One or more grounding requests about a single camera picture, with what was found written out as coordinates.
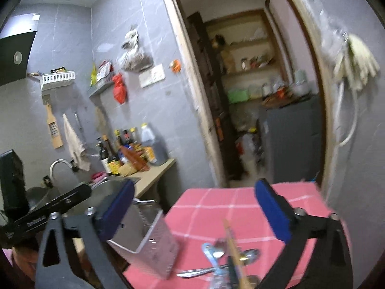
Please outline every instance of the dark wooden door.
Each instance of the dark wooden door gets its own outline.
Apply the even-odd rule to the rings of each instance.
[[[226,178],[240,179],[243,166],[235,147],[237,134],[230,118],[229,102],[223,88],[222,73],[216,52],[211,46],[210,38],[199,12],[192,14],[187,20],[187,31],[202,76],[212,119],[216,126]]]

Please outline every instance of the checkered tablecloth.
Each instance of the checkered tablecloth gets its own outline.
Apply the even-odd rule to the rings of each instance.
[[[327,217],[332,212],[324,204],[314,183],[279,183],[273,187],[293,207],[304,208],[310,215]],[[284,244],[275,238],[270,229],[254,197],[253,188],[187,190],[166,216],[166,222],[180,244],[180,253],[170,278],[160,280],[142,273],[134,266],[129,267],[125,273],[126,278],[135,289],[208,288],[210,274],[192,279],[182,279],[175,274],[187,269],[211,267],[201,251],[201,245],[225,237],[224,218],[229,220],[242,250],[261,250],[260,259],[245,267],[245,271],[247,275],[257,275],[262,279]],[[314,240],[309,240],[289,286],[301,279],[313,246]]]

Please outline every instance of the range hood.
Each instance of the range hood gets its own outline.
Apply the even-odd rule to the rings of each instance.
[[[9,18],[0,32],[0,86],[26,77],[26,67],[40,15]]]

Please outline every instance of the red plastic bag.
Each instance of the red plastic bag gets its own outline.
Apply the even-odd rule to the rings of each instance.
[[[123,104],[127,99],[127,89],[123,82],[123,75],[121,73],[115,75],[112,81],[115,83],[113,91],[114,99],[120,104]]]

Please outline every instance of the plastic jug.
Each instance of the plastic jug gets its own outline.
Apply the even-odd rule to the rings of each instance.
[[[160,140],[146,123],[142,124],[141,139],[142,147],[149,163],[159,166],[167,161],[167,154]]]

